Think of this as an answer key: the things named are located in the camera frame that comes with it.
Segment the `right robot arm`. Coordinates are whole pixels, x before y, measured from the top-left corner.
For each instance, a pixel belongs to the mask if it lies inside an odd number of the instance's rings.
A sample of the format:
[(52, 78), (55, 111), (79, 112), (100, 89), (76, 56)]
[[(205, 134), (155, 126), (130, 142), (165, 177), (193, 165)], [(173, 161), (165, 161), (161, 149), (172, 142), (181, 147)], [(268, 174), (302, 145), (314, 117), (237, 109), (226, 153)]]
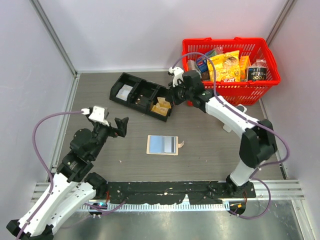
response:
[(227, 125), (240, 138), (239, 163), (226, 178), (226, 193), (233, 198), (243, 193), (258, 166), (277, 151), (273, 125), (269, 120), (258, 120), (228, 103), (214, 89), (205, 88), (195, 70), (170, 68), (166, 101), (180, 105), (185, 101)]

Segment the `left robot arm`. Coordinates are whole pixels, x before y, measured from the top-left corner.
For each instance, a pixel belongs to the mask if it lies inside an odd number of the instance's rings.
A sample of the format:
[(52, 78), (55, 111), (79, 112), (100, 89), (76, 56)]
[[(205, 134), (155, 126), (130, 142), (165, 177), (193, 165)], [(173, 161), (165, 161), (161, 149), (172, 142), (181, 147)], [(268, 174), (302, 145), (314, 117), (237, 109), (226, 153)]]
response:
[(91, 121), (93, 129), (79, 129), (70, 142), (70, 152), (63, 158), (50, 185), (34, 206), (6, 228), (17, 240), (51, 240), (70, 215), (88, 200), (102, 199), (107, 181), (90, 172), (109, 137), (125, 137), (129, 118), (115, 118), (116, 127), (107, 121)]

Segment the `beige leather card holder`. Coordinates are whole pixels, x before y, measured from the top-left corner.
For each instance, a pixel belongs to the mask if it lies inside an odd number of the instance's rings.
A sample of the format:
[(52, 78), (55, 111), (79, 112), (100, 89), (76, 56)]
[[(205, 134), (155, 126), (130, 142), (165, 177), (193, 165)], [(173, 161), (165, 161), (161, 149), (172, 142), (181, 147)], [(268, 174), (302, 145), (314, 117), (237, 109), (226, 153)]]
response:
[(148, 135), (146, 153), (148, 155), (177, 156), (184, 143), (184, 141), (179, 142), (178, 136)]

